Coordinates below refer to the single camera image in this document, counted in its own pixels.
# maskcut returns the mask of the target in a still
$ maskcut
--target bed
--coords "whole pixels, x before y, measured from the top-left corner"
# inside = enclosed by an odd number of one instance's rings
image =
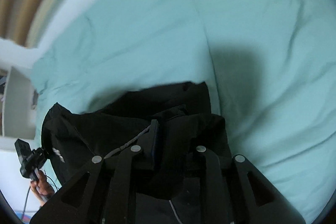
[[[335,25],[336,0],[63,0],[31,74],[35,140],[56,102],[80,114],[205,81],[232,153],[312,223],[336,189]]]

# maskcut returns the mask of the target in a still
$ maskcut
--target white logo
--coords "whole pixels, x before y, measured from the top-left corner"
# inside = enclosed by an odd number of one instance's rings
[[[52,148],[52,150],[54,151],[54,153],[59,156],[59,158],[61,159],[61,162],[64,162],[64,158],[62,157],[62,155],[60,154],[59,150],[55,149],[55,148]]]

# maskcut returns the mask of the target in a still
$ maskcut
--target black jacket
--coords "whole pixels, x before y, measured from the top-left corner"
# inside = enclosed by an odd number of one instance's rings
[[[42,126],[42,147],[50,156],[56,176],[64,184],[93,156],[104,157],[159,121],[164,133],[160,170],[152,180],[156,198],[137,196],[137,223],[176,223],[169,203],[174,197],[184,223],[200,223],[199,183],[184,178],[187,153],[198,145],[230,157],[225,120],[211,114],[205,83],[158,86],[128,92],[94,113],[75,115],[59,104],[47,113]],[[173,189],[183,189],[173,193]]]

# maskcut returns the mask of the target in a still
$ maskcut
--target human hand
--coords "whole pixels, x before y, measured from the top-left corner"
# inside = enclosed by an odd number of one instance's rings
[[[41,170],[38,172],[39,181],[31,181],[30,188],[37,199],[40,201],[41,206],[45,204],[42,200],[41,195],[52,196],[55,193],[53,187],[47,182],[47,177],[43,174]]]

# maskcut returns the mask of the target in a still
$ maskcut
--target cable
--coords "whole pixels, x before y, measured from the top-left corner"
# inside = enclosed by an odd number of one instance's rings
[[[16,213],[22,213],[22,212],[23,212],[23,211],[20,211],[20,210],[14,210],[14,209],[13,209],[13,211],[16,212]],[[38,212],[38,211],[36,211],[36,210],[35,210],[35,211],[27,211],[27,210],[26,210],[26,211],[25,211],[26,214],[34,214],[34,213],[37,213],[37,212]]]
[[[23,217],[25,216],[26,207],[27,207],[27,201],[28,201],[28,196],[29,196],[29,191],[30,191],[30,185],[29,185],[29,188],[28,188],[27,196],[26,196],[25,206],[23,207],[23,211],[22,211],[22,215],[21,215],[21,220],[23,220]]]
[[[127,147],[129,147],[132,143],[134,143],[137,139],[139,139],[140,136],[142,136],[143,134],[145,134],[150,129],[150,127],[151,126],[148,126],[144,130],[142,130],[137,136],[135,136],[133,139],[131,139],[130,141],[128,141],[124,145],[120,146],[119,148],[116,148],[116,149],[112,150],[110,153],[108,153],[104,157],[104,159],[108,159],[108,158],[112,157],[113,155],[117,154],[118,152],[123,151],[124,149],[126,149]]]
[[[171,200],[169,201],[169,204],[170,204],[170,206],[171,206],[171,208],[173,210],[173,213],[174,213],[174,215],[175,215],[176,220],[178,221],[178,223],[179,224],[183,224],[182,221],[180,220],[179,215],[176,212],[175,206],[174,206],[174,204],[173,204],[173,202]]]
[[[55,187],[56,187],[56,190],[58,191],[58,188],[57,188],[57,186],[56,186],[56,184],[54,183],[54,181],[53,181],[53,179],[51,178],[51,177],[49,177],[49,176],[47,176],[47,175],[45,175],[48,179],[50,179],[51,181],[52,181],[52,183],[55,185]]]

